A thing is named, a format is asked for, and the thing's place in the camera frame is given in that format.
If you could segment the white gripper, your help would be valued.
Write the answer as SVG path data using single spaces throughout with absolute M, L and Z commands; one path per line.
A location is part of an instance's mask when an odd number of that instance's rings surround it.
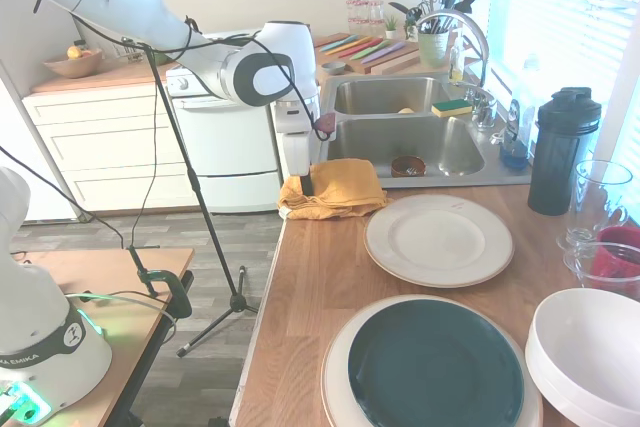
M 319 97 L 304 102 L 276 101 L 272 104 L 276 136 L 280 141 L 279 156 L 291 176 L 301 177 L 304 196 L 313 196 L 314 188 L 309 173 L 311 164 L 311 138 L 313 124 L 320 116 Z

